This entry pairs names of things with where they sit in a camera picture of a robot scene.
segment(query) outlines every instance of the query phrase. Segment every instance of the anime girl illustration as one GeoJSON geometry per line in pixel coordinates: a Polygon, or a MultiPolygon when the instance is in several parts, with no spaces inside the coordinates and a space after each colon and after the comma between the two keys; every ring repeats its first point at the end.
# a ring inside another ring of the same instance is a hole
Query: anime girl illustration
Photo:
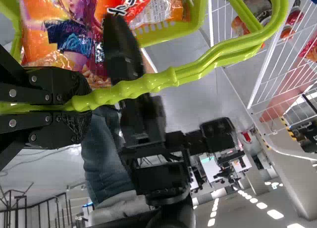
{"type": "Polygon", "coordinates": [[[103,31],[95,18],[97,0],[53,0],[68,16],[67,19],[34,20],[30,17],[23,0],[20,11],[24,27],[31,30],[45,31],[49,44],[57,44],[55,61],[39,59],[34,65],[58,66],[73,71],[80,71],[89,83],[106,80],[103,67],[102,50],[103,31]]]}

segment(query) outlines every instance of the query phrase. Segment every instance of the snack bag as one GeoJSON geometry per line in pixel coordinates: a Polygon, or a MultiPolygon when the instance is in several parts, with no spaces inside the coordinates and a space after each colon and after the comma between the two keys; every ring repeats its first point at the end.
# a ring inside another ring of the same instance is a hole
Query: snack bag
{"type": "Polygon", "coordinates": [[[317,62],[317,31],[314,32],[309,42],[300,52],[299,56],[305,57],[313,62],[317,62]]]}
{"type": "Polygon", "coordinates": [[[92,88],[111,85],[104,68],[103,18],[129,23],[150,0],[19,0],[24,66],[79,71],[92,88]]]}
{"type": "Polygon", "coordinates": [[[156,24],[165,20],[182,21],[184,14],[182,0],[151,0],[131,22],[135,29],[144,24],[156,24]]]}

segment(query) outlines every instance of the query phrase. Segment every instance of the red hair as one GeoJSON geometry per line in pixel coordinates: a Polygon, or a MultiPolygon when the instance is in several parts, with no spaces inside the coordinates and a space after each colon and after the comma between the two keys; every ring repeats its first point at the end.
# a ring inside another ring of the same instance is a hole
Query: red hair
{"type": "MultiPolygon", "coordinates": [[[[84,24],[102,33],[103,32],[102,26],[100,22],[95,18],[97,0],[85,0],[85,2],[86,3],[85,3],[84,16],[83,16],[84,24]]],[[[60,5],[66,13],[68,13],[68,11],[65,9],[65,6],[61,0],[58,0],[58,5],[60,5]]]]}

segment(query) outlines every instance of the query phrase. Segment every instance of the yellow black hazard stripe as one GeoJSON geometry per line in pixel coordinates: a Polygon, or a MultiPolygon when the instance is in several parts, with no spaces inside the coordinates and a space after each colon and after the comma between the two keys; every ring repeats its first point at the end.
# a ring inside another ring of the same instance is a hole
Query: yellow black hazard stripe
{"type": "Polygon", "coordinates": [[[266,146],[267,150],[272,150],[272,148],[271,148],[271,147],[267,144],[267,142],[263,139],[261,133],[259,133],[259,134],[260,134],[260,136],[261,136],[261,138],[262,138],[262,141],[263,141],[264,145],[266,146]]]}
{"type": "Polygon", "coordinates": [[[286,127],[286,130],[288,131],[288,134],[290,135],[290,137],[293,140],[297,141],[294,133],[292,132],[292,130],[289,129],[288,124],[287,124],[286,120],[284,119],[284,117],[280,117],[280,120],[281,120],[282,124],[286,127]]]}

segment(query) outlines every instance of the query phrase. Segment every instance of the cable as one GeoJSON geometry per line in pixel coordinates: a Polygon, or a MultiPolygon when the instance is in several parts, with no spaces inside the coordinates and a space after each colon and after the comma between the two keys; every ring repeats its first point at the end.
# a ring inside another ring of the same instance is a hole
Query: cable
{"type": "Polygon", "coordinates": [[[13,169],[13,168],[15,168],[15,167],[17,167],[17,166],[19,166],[19,165],[36,162],[36,161],[42,160],[42,159],[44,159],[44,158],[46,158],[46,157],[48,157],[48,156],[50,156],[50,155],[54,155],[54,154],[57,154],[57,153],[62,153],[62,152],[64,152],[64,151],[66,151],[66,150],[69,150],[70,148],[72,148],[72,147],[68,147],[68,148],[66,148],[66,149],[64,149],[64,150],[59,150],[59,151],[56,151],[56,152],[53,152],[53,153],[44,155],[44,156],[42,156],[42,157],[40,157],[40,158],[37,158],[37,159],[35,159],[35,160],[23,161],[23,162],[17,163],[16,165],[13,165],[13,166],[11,166],[10,168],[1,171],[0,173],[4,173],[4,174],[3,174],[3,175],[0,174],[0,177],[5,177],[5,176],[7,176],[9,170],[11,170],[11,169],[13,169]]]}

